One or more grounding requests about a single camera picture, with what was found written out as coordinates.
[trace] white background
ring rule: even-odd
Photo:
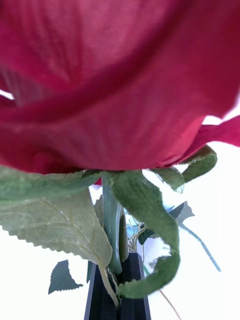
[[[235,109],[227,118],[240,114]],[[207,123],[219,123],[209,117]],[[201,244],[180,229],[181,264],[175,279],[163,292],[182,320],[237,320],[240,287],[240,150],[220,142],[210,146],[218,154],[216,167],[185,186],[182,197],[195,217],[185,221],[207,245],[220,266],[218,272]],[[159,256],[161,241],[149,239],[145,264]],[[0,316],[4,320],[82,320],[89,286],[48,295],[55,265],[69,259],[72,276],[86,283],[87,262],[63,252],[34,247],[0,230]],[[177,316],[156,292],[148,297],[152,320],[177,320]]]

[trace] black vase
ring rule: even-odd
[[[117,277],[120,283],[144,278],[143,262],[138,253],[130,253],[122,263],[122,273]],[[93,264],[86,302],[84,320],[151,320],[148,297],[128,299],[122,297],[120,309],[107,293],[99,268]]]

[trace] black stand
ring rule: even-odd
[[[130,253],[122,264],[120,283],[144,278],[143,263],[138,253]],[[127,299],[122,297],[120,310],[107,293],[97,265],[93,264],[86,302],[84,320],[151,320],[148,298]]]

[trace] green stem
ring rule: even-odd
[[[119,254],[120,217],[122,206],[113,195],[112,188],[105,176],[102,176],[102,195],[104,211],[104,230],[112,247],[112,258],[109,269],[119,275],[122,273],[122,265]]]

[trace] red rose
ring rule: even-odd
[[[2,0],[0,163],[28,172],[135,170],[211,140],[240,85],[239,0]]]

